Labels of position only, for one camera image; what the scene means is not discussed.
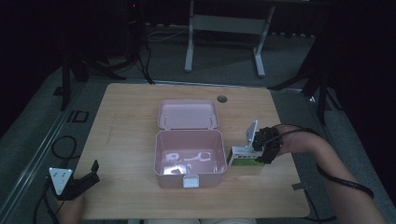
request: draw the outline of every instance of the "small box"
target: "small box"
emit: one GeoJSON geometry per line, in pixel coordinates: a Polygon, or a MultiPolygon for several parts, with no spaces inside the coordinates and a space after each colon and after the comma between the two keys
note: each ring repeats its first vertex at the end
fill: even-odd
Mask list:
{"type": "Polygon", "coordinates": [[[231,147],[230,154],[227,157],[227,163],[229,165],[263,166],[263,163],[256,161],[256,159],[262,155],[262,150],[256,151],[252,147],[257,125],[258,125],[258,121],[254,120],[253,123],[247,128],[246,131],[247,144],[245,146],[231,147]]]}
{"type": "Polygon", "coordinates": [[[227,169],[215,103],[165,100],[160,104],[154,172],[162,188],[216,186],[227,169]]]}

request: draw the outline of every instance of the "pink plastic box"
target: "pink plastic box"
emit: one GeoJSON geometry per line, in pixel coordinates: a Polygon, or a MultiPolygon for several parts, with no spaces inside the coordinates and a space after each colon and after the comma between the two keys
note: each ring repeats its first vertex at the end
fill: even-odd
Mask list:
{"type": "Polygon", "coordinates": [[[162,188],[216,186],[227,169],[215,103],[161,102],[154,172],[162,188]]]}

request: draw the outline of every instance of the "wooden table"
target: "wooden table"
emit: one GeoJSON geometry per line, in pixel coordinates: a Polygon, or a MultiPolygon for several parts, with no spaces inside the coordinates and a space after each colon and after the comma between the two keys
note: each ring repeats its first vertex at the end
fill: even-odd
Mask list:
{"type": "Polygon", "coordinates": [[[216,102],[226,155],[246,143],[245,130],[279,123],[271,93],[262,88],[110,84],[76,170],[76,178],[99,161],[101,181],[86,193],[86,219],[305,217],[304,192],[290,154],[265,166],[229,166],[213,188],[162,189],[154,174],[160,101],[216,102]],[[227,103],[217,97],[225,95],[227,103]]]}

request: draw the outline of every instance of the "box lid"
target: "box lid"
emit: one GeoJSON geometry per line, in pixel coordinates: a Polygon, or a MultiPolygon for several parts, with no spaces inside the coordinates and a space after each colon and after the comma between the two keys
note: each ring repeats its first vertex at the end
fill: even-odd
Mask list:
{"type": "Polygon", "coordinates": [[[215,129],[219,116],[211,100],[164,100],[160,104],[158,126],[173,129],[215,129]]]}

